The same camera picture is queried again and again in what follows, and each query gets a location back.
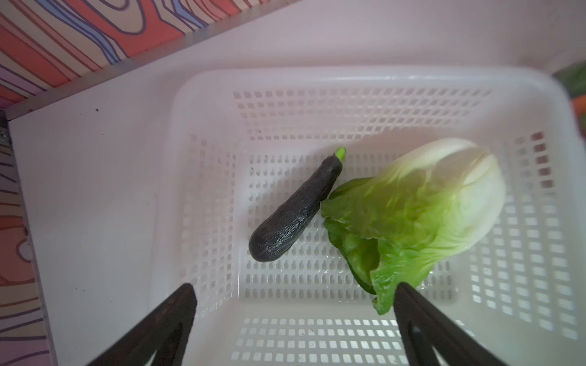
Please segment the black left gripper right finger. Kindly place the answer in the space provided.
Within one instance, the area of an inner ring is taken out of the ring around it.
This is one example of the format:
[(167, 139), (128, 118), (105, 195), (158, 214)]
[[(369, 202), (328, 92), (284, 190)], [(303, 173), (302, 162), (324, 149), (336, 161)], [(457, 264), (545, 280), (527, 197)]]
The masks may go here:
[(395, 318), (409, 365), (505, 366), (407, 283), (395, 291)]

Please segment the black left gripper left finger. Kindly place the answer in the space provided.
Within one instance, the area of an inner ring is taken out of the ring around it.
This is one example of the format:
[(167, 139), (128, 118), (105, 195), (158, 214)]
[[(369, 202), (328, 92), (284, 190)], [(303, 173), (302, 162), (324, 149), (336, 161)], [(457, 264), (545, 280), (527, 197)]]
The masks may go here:
[(198, 301), (184, 283), (91, 365), (181, 365)]

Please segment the green lettuce cabbage toy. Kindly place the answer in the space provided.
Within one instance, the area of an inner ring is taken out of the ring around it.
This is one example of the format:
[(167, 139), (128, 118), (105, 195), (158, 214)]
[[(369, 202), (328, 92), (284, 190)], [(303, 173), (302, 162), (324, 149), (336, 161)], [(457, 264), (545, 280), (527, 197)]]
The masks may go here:
[(408, 152), (377, 176), (342, 184), (321, 213), (329, 241), (384, 315), (398, 285), (419, 286), (438, 262), (485, 237), (505, 196), (489, 149), (446, 138)]

